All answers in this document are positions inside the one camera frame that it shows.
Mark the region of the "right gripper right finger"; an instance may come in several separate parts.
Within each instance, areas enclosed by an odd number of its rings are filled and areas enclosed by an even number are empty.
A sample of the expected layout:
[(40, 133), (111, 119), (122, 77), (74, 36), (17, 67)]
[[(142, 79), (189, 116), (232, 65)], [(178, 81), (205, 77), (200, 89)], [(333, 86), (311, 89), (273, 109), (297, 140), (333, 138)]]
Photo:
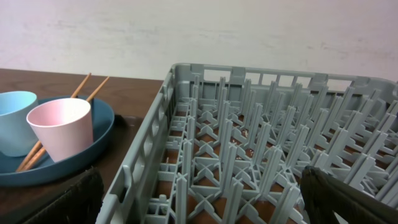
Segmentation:
[(302, 171), (300, 191), (310, 223), (397, 224), (397, 210), (314, 166)]

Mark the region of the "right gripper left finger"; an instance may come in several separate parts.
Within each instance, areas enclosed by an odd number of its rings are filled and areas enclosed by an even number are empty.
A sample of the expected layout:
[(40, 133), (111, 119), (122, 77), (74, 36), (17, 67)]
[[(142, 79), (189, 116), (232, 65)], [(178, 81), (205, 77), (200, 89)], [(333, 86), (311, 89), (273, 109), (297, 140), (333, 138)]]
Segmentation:
[(100, 172), (91, 168), (26, 223), (94, 224), (102, 206), (104, 185)]

